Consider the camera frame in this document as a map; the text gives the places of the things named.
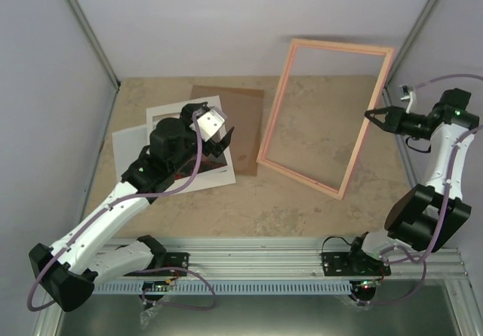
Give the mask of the red black photo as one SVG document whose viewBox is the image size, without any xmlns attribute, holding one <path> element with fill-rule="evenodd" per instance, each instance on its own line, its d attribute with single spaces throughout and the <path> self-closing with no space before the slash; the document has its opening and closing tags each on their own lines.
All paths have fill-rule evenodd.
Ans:
<svg viewBox="0 0 483 336">
<path fill-rule="evenodd" d="M 191 159 L 189 162 L 186 163 L 175 175 L 175 180 L 181 180 L 184 178 L 188 178 L 192 175 L 194 167 L 196 163 L 196 158 Z M 204 173 L 216 173 L 224 171 L 227 167 L 226 157 L 224 155 L 220 155 L 216 158 L 213 155 L 205 156 L 202 155 L 202 160 L 198 169 L 198 174 Z"/>
</svg>

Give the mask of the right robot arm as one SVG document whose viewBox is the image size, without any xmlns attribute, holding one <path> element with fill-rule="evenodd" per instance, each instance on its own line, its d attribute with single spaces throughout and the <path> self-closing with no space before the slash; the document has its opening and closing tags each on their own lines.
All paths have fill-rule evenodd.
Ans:
<svg viewBox="0 0 483 336">
<path fill-rule="evenodd" d="M 413 140 L 428 140 L 429 164 L 416 184 L 389 212 L 382 230 L 355 238 L 346 265 L 356 275 L 380 274 L 389 253 L 416 251 L 419 257 L 404 260 L 424 262 L 439 250 L 469 219 L 471 207 L 463 201 L 461 179 L 466 154 L 481 129 L 480 118 L 469 113 L 468 91 L 446 90 L 427 115 L 416 114 L 415 90 L 401 88 L 407 106 L 387 106 L 365 112 L 377 127 Z"/>
</svg>

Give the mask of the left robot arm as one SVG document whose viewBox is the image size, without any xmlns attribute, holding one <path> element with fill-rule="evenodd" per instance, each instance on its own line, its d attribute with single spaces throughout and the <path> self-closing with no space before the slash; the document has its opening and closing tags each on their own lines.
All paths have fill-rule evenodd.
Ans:
<svg viewBox="0 0 483 336">
<path fill-rule="evenodd" d="M 221 109 L 206 102 L 188 103 L 178 117 L 164 118 L 150 134 L 112 192 L 64 237 L 29 252 L 35 282 L 27 296 L 33 312 L 54 304 L 64 312 L 79 308 L 98 285 L 125 275 L 189 274 L 185 266 L 167 263 L 166 248 L 152 236 L 108 254 L 100 249 L 135 215 L 156 199 L 186 190 L 195 181 L 205 156 L 228 149 L 232 130 L 213 139 L 226 123 Z"/>
</svg>

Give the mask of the white mat board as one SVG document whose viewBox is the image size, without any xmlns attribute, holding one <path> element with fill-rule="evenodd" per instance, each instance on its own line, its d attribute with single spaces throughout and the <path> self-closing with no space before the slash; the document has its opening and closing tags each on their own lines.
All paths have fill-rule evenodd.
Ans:
<svg viewBox="0 0 483 336">
<path fill-rule="evenodd" d="M 155 128 L 157 123 L 164 118 L 178 118 L 181 109 L 188 103 L 207 102 L 209 106 L 215 106 L 222 109 L 220 98 L 218 96 L 202 97 L 194 100 L 171 103 L 161 106 L 148 107 L 146 109 L 146 132 L 147 139 L 149 134 Z M 235 172 L 232 163 L 230 148 L 227 148 L 221 155 L 226 157 L 227 167 L 224 171 L 216 173 L 197 174 L 194 181 L 180 193 L 189 193 L 199 190 L 210 189 L 218 186 L 225 186 L 235 183 Z"/>
</svg>

